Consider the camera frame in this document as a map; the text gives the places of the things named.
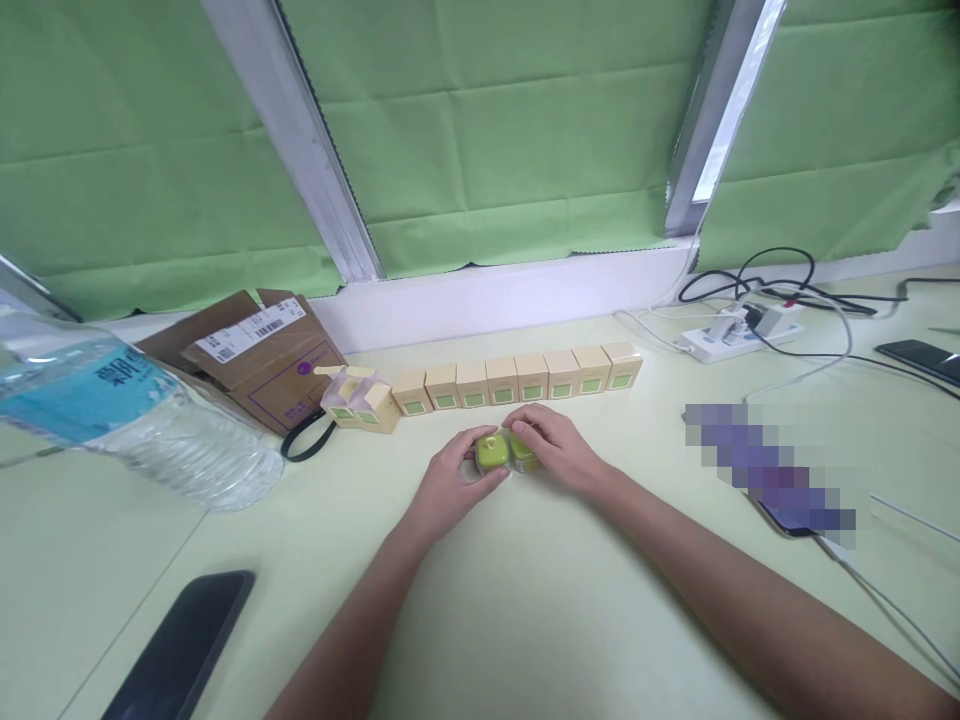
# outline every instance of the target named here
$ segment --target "plastic water bottle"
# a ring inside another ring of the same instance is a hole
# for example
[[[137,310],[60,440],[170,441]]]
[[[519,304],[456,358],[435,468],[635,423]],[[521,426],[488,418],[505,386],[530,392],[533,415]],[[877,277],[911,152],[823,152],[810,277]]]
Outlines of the plastic water bottle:
[[[259,433],[197,405],[113,334],[0,309],[0,417],[54,444],[118,458],[212,510],[240,510],[280,478]]]

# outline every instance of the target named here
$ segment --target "phone screen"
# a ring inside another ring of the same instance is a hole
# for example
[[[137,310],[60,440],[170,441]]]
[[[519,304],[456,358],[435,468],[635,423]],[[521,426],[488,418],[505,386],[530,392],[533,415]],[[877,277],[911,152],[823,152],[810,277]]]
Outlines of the phone screen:
[[[960,355],[954,355],[919,340],[880,345],[877,352],[902,360],[921,370],[928,370],[937,377],[960,385]]]
[[[183,589],[101,720],[185,720],[243,607],[253,573],[197,578]]]

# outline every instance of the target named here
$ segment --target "small green container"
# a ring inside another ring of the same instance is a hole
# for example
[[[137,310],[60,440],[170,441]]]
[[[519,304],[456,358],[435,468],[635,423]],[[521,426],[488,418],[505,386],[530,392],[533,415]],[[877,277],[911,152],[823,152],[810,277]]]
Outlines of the small green container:
[[[486,435],[477,440],[475,451],[477,470],[481,475],[510,464],[510,448],[507,445],[507,439],[499,433]]]
[[[533,454],[533,450],[515,433],[510,433],[510,452],[513,456],[511,465],[517,472],[529,472],[540,466],[540,461]]]

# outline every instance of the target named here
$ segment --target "white wall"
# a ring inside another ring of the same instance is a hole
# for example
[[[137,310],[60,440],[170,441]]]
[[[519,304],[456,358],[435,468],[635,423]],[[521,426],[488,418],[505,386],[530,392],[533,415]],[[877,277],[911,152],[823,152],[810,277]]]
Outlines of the white wall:
[[[819,264],[814,281],[960,262],[960,212],[933,215],[931,221],[931,230],[910,233],[893,252]],[[597,317],[643,308],[662,298],[674,287],[689,254],[690,241],[679,243],[672,248],[353,284],[334,297],[310,303],[344,353]],[[755,270],[769,278],[802,279],[805,268]],[[103,326],[133,342],[187,314],[146,315]]]

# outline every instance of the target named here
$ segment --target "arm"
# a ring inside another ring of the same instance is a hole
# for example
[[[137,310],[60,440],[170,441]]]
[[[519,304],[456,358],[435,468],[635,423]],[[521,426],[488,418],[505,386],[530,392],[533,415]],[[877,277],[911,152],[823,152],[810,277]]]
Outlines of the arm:
[[[407,512],[265,720],[366,716],[400,608],[420,563],[509,475],[508,470],[494,470],[468,485],[460,473],[473,444],[496,429],[465,430],[433,456]]]
[[[569,418],[528,405],[504,425],[633,539],[790,716],[958,717],[960,704],[884,645],[603,462]]]

